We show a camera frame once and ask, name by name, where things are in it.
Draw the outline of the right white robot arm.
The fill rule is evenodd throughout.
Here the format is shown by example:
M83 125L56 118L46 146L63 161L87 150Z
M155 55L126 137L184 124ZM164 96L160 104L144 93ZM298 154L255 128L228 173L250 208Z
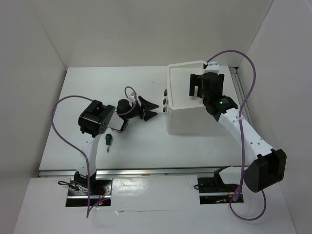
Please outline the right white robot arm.
M242 156L249 163L243 180L257 193L283 180L287 156L268 144L243 117L235 101L223 95L223 82L223 74L191 74L189 95L202 98L206 111L240 144Z

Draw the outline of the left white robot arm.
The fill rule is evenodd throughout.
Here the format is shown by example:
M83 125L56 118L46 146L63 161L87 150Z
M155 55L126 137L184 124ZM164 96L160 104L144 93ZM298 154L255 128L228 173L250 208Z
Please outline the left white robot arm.
M74 174L74 182L79 184L79 189L86 195L96 190L96 156L101 136L107 128L123 132L127 127L128 120L139 117L148 121L157 115L153 110L157 104L151 103L141 96L138 101L130 102L121 99L117 107L103 105L98 100L93 100L80 114L78 125L83 134L82 156L85 158L81 167Z

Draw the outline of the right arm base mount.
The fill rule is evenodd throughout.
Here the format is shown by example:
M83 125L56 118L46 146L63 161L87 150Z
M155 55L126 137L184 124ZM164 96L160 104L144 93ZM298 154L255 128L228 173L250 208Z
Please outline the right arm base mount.
M214 172L211 177L199 177L193 186L199 192L199 201L204 204L230 203L238 184L225 184L219 172Z

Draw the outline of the green stubby screwdriver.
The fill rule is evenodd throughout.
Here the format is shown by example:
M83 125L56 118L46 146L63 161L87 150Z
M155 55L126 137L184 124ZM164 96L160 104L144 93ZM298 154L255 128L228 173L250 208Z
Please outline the green stubby screwdriver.
M107 147L107 152L110 151L110 146L112 144L112 135L111 134L106 134L105 136L105 144L106 144L106 147Z

